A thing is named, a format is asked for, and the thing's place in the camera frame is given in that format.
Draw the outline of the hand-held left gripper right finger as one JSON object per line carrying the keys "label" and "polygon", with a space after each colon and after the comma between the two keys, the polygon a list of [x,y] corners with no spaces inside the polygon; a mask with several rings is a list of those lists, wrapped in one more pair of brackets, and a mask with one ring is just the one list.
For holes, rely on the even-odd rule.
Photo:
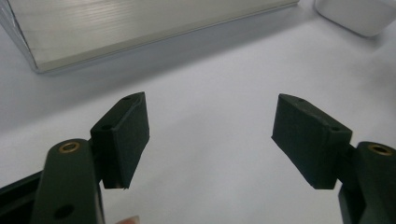
{"label": "hand-held left gripper right finger", "polygon": [[396,149],[350,145],[352,131],[305,99],[278,95],[272,139],[314,189],[338,193],[344,224],[396,224]]}

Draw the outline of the white plastic container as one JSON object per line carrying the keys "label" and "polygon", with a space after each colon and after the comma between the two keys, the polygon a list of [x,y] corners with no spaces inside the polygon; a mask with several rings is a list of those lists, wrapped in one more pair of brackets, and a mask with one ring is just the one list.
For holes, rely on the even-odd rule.
{"label": "white plastic container", "polygon": [[367,37],[396,21],[396,0],[315,0],[315,9],[324,18]]}

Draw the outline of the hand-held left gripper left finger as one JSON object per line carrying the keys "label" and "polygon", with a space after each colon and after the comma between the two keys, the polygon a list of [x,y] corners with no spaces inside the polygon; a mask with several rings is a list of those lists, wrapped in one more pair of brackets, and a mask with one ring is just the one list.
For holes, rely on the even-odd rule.
{"label": "hand-held left gripper left finger", "polygon": [[31,224],[105,224],[100,188],[127,189],[149,141],[143,92],[121,98],[91,138],[53,146],[40,177]]}

